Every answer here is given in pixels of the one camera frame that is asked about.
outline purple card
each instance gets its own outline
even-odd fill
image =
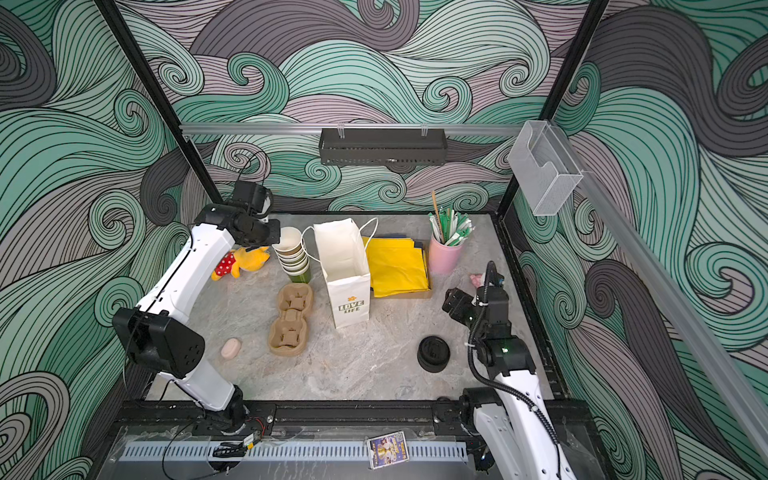
[[[403,432],[388,433],[366,441],[371,468],[403,463],[410,460],[406,435]]]

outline yellow napkin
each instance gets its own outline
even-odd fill
[[[366,255],[374,297],[429,290],[422,249],[414,248],[413,240],[374,238]]]

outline bag handle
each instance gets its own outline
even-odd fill
[[[374,220],[376,220],[376,225],[373,227],[373,232],[371,232],[371,234],[368,236],[368,241],[366,242],[366,247],[364,248],[364,250],[368,250],[368,244],[371,243],[371,239],[373,238],[374,235],[376,235],[376,230],[378,230],[378,228],[379,228],[379,218],[378,217],[374,217],[371,220],[368,220],[367,222],[365,222],[362,225],[362,227],[357,229],[360,233],[362,233],[362,229],[367,227],[368,224],[373,222]]]
[[[311,258],[312,260],[315,260],[317,263],[320,263],[320,260],[310,255],[310,251],[306,249],[306,242],[304,241],[304,234],[307,230],[312,229],[312,231],[315,231],[315,227],[312,225],[309,225],[307,228],[304,229],[304,231],[301,233],[301,247],[304,249],[304,252],[306,252],[306,255]]]

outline black vertical post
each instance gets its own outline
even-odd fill
[[[174,136],[181,153],[189,162],[192,171],[203,184],[205,193],[208,194],[208,197],[212,202],[216,204],[223,203],[221,193],[219,193],[219,190],[216,188],[214,179],[208,174],[203,159],[200,157],[200,154],[197,153],[194,144],[184,138],[184,134],[181,133],[179,127],[181,121],[168,99],[165,98],[165,93],[163,93],[160,83],[152,74],[152,69],[147,62],[147,59],[144,57],[144,54],[141,52],[139,44],[128,29],[128,25],[125,23],[123,15],[120,14],[118,6],[114,3],[114,0],[94,0],[94,2],[101,12],[101,16],[104,17],[110,30],[112,30],[112,34],[118,40],[118,44],[120,44],[120,47],[123,49],[128,61],[136,71],[139,80],[141,80],[141,83],[147,89],[147,93],[149,94],[152,103],[154,103],[160,116]]]
[[[589,42],[592,40],[594,31],[598,29],[600,20],[603,18],[603,13],[608,7],[608,0],[591,0],[587,11],[584,13],[584,17],[581,19],[581,24],[576,31],[576,35],[571,41],[571,47],[568,49],[568,53],[565,55],[563,66],[558,72],[558,76],[554,80],[552,90],[547,96],[547,101],[544,103],[544,107],[541,109],[541,113],[538,115],[538,120],[551,121],[554,118],[554,114],[558,111],[560,102],[565,96],[565,92],[568,86],[571,84],[571,80],[576,75],[579,65],[581,65],[581,59],[584,58],[584,54],[587,53]],[[518,182],[516,179],[512,179],[507,186],[507,190],[504,192],[502,201],[498,203],[498,209],[496,209],[497,215],[503,217],[509,206],[512,205],[512,199],[518,191]]]

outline black cup lid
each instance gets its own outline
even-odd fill
[[[427,336],[419,344],[416,353],[419,365],[430,373],[441,372],[451,358],[451,350],[448,343],[439,336]]]

